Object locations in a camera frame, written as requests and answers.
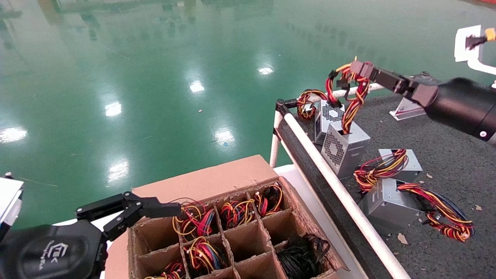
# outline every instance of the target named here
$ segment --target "cardboard lid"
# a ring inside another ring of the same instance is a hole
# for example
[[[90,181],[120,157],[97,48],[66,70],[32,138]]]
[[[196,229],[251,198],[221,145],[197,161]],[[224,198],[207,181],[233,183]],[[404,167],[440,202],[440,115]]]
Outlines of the cardboard lid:
[[[182,197],[204,200],[277,178],[278,175],[262,156],[255,155],[154,182],[132,191],[140,197],[157,197],[162,203]],[[128,278],[127,232],[114,241],[108,253],[105,278]]]

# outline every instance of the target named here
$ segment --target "green epoxy floor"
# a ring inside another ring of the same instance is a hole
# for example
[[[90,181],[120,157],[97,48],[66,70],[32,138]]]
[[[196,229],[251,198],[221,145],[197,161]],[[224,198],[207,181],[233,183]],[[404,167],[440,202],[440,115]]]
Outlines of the green epoxy floor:
[[[354,55],[493,80],[455,63],[453,42],[458,28],[496,25],[496,10],[457,0],[0,3],[0,170],[26,181],[18,228],[193,170],[268,160],[275,100],[323,89]],[[496,51],[485,59],[496,64]]]

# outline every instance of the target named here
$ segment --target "cardboard box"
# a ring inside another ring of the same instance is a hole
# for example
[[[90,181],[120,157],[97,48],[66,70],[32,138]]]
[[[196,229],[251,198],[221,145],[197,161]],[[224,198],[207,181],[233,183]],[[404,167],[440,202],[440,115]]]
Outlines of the cardboard box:
[[[256,218],[236,228],[223,229],[218,211],[223,202],[239,197],[252,197],[256,191],[278,182],[283,189],[282,211]],[[216,230],[207,240],[228,256],[229,267],[198,278],[286,279],[276,253],[292,234],[312,233],[327,239],[296,190],[257,155],[226,164],[194,171],[181,176],[133,189],[141,197],[157,197],[160,202],[188,197],[203,201],[216,212]],[[169,262],[182,260],[191,242],[178,237],[173,219],[143,219],[118,238],[109,249],[105,276],[107,279],[143,279],[157,275]],[[325,272],[319,279],[338,278],[338,269],[347,270],[331,244],[322,261]],[[187,278],[196,278],[187,270]]]

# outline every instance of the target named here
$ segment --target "white bracket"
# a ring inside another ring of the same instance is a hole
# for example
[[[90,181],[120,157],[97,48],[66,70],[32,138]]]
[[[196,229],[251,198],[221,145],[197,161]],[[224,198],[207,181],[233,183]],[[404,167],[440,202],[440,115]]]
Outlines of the white bracket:
[[[389,112],[389,114],[392,115],[396,120],[403,120],[415,116],[420,116],[424,115],[425,113],[426,112],[421,106],[406,98],[401,99],[401,102],[399,103],[396,110],[392,110]]]
[[[496,67],[482,64],[479,58],[482,57],[482,45],[474,47],[469,50],[466,47],[467,37],[481,36],[482,28],[480,25],[460,28],[456,32],[455,37],[455,62],[467,62],[468,67],[471,69],[496,75]]]

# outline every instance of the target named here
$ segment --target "logo on robot arm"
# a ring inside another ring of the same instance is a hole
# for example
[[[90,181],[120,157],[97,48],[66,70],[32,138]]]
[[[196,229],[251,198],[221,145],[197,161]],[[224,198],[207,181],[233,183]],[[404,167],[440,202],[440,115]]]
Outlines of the logo on robot arm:
[[[48,250],[48,258],[63,257],[67,252],[69,245],[64,243],[55,244]]]
[[[51,264],[58,263],[59,262],[58,258],[63,257],[67,252],[67,248],[69,247],[69,245],[62,242],[59,244],[52,245],[54,243],[55,243],[54,240],[48,242],[47,246],[43,250],[43,254],[40,257],[40,264],[38,266],[38,270],[41,271],[47,261],[50,261]]]

